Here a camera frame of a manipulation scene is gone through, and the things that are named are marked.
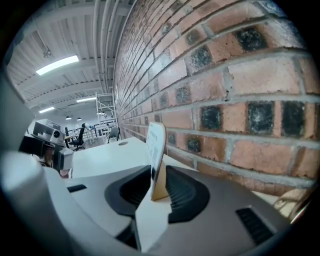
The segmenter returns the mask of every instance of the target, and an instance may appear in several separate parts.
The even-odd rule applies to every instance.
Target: black chair
[[[85,131],[85,128],[82,127],[80,129],[80,133],[79,133],[78,139],[69,143],[69,145],[76,146],[76,148],[73,151],[78,151],[79,149],[84,149],[85,150],[85,147],[82,146],[84,144],[84,140],[83,140],[84,131]]]
[[[119,136],[120,136],[120,128],[113,127],[110,131],[110,134],[109,134],[108,143],[109,143],[110,138],[116,138],[116,141],[118,141]]]

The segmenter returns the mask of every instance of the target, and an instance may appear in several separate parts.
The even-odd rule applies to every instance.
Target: white table
[[[166,165],[194,170],[167,155],[163,155],[163,161]],[[72,177],[109,174],[149,164],[146,144],[136,137],[131,137],[75,152]],[[150,198],[149,189],[135,213],[142,252],[146,252],[167,229],[168,215],[171,213],[169,196],[155,202]]]

